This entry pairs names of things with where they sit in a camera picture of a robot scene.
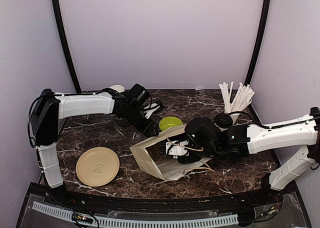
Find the cream paper bag with handles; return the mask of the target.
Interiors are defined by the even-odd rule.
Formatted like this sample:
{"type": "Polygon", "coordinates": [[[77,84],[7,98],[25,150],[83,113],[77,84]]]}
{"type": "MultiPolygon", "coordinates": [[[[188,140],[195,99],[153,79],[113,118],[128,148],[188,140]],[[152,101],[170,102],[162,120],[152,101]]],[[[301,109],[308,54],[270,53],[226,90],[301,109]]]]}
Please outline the cream paper bag with handles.
{"type": "Polygon", "coordinates": [[[159,133],[158,136],[147,138],[133,146],[130,150],[139,168],[164,181],[177,181],[193,170],[207,170],[206,165],[210,157],[203,157],[199,161],[181,164],[172,155],[160,151],[161,142],[173,136],[181,135],[185,131],[184,125],[174,126],[159,133]]]}

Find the black plastic cup lid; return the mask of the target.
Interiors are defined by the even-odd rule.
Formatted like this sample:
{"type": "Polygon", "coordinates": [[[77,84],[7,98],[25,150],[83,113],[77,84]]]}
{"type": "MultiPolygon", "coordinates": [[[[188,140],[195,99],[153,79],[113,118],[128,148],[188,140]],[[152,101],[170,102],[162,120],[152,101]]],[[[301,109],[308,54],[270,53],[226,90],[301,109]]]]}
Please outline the black plastic cup lid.
{"type": "Polygon", "coordinates": [[[214,117],[214,123],[221,129],[228,129],[233,125],[233,120],[227,113],[218,113],[214,117]]]}

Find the white paper coffee cup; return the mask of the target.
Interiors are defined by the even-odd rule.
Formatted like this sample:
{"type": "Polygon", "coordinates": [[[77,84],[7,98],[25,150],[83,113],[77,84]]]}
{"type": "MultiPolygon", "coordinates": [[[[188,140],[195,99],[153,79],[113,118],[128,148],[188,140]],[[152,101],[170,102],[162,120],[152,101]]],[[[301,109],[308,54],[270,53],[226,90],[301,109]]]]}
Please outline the white paper coffee cup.
{"type": "Polygon", "coordinates": [[[221,130],[221,132],[226,131],[226,130],[229,129],[229,127],[221,127],[221,126],[218,126],[218,128],[221,130]]]}

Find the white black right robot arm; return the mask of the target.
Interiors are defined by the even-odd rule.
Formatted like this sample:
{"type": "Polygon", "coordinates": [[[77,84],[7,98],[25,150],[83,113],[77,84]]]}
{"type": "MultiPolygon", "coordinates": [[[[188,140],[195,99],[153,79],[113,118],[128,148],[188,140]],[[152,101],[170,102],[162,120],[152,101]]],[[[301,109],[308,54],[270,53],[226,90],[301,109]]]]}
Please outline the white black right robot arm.
{"type": "Polygon", "coordinates": [[[221,159],[240,158],[267,150],[300,146],[281,167],[262,179],[255,201],[266,205],[307,169],[320,162],[320,109],[312,107],[302,117],[273,123],[231,126],[221,131],[208,117],[197,117],[184,128],[198,150],[221,159]]]}

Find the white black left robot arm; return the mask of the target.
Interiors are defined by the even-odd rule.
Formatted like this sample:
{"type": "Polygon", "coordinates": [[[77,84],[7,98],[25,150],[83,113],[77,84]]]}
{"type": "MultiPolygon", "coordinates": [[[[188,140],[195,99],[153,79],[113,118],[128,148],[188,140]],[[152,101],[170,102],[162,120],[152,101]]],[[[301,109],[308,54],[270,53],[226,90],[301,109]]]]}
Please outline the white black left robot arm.
{"type": "Polygon", "coordinates": [[[57,154],[63,122],[78,117],[111,115],[149,138],[159,135],[159,125],[152,115],[163,109],[163,102],[154,100],[150,91],[138,83],[124,91],[112,87],[81,93],[43,89],[28,110],[27,136],[29,145],[35,149],[44,181],[53,189],[51,198],[60,206],[67,206],[71,201],[70,194],[61,187],[64,180],[57,154]]]}

